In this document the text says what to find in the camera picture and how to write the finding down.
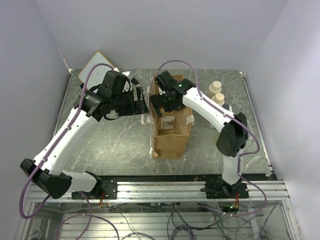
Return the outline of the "amber bottle white cap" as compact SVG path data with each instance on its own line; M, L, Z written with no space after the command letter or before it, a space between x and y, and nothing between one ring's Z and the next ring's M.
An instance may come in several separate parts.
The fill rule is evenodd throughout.
M177 111L165 112L162 108L160 110L161 117L158 118L158 129L159 130L173 130L175 128Z

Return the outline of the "brown canvas bag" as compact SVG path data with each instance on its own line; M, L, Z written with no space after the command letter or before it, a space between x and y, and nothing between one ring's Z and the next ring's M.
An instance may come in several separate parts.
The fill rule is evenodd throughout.
M171 75L167 70L154 75L146 92L145 100L149 110L149 124L151 129L150 154L153 159L180 159L182 158L194 124L193 110L182 105L176 111L175 128L159 130L158 120L150 113L150 97L176 91L184 96L187 90L196 85L184 78L182 74Z

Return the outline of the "beige cylinder bottle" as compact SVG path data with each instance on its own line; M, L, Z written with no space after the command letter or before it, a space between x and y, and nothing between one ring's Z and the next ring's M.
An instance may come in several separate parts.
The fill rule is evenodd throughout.
M209 85L208 88L208 97L212 98L214 97L216 94L221 93L222 92L222 83L218 80L213 81L212 84Z

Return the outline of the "beige cap bottle front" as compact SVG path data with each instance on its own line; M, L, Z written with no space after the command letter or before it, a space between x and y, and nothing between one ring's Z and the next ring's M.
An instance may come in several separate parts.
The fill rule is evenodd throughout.
M221 92L216 93L211 100L222 107L225 104L225 95Z

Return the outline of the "white bottle black cap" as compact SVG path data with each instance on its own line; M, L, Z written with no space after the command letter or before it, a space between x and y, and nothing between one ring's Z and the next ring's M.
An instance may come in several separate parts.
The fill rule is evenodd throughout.
M228 105L228 104L224 103L223 105L221 105L221 107L226 109L226 110L228 110L228 111L230 111L230 112L233 112L233 109L232 109L231 105ZM211 129L215 129L215 127L211 123L209 123L209 127Z

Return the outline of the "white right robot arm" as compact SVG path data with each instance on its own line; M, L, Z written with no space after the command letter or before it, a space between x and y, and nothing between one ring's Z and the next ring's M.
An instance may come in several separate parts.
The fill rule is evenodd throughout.
M216 147L222 154L223 172L214 188L202 190L208 194L220 193L226 198L235 196L241 186L241 154L246 146L249 131L243 113L234 114L205 96L190 80L180 81L164 71L154 78L161 93L149 97L150 106L158 120L165 114L189 107L205 118L219 133Z

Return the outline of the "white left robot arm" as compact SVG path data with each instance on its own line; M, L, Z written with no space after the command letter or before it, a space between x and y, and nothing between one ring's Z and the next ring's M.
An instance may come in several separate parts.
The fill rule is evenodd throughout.
M140 83L115 70L107 71L102 83L82 90L63 126L44 150L22 161L22 171L53 199L79 191L91 199L100 197L106 187L101 177L64 168L79 141L112 111L118 118L149 112Z

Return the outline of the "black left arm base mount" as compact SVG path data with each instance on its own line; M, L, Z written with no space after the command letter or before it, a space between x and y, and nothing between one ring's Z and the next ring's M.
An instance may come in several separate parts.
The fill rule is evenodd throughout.
M116 200L118 195L118 184L113 180L103 181L101 184L101 199Z

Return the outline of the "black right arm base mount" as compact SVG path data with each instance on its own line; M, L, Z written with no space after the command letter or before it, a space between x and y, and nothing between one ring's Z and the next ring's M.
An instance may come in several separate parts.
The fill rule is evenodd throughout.
M248 199L249 192L247 185L238 181L234 185L222 182L206 182L204 187L200 189L205 193L207 199Z

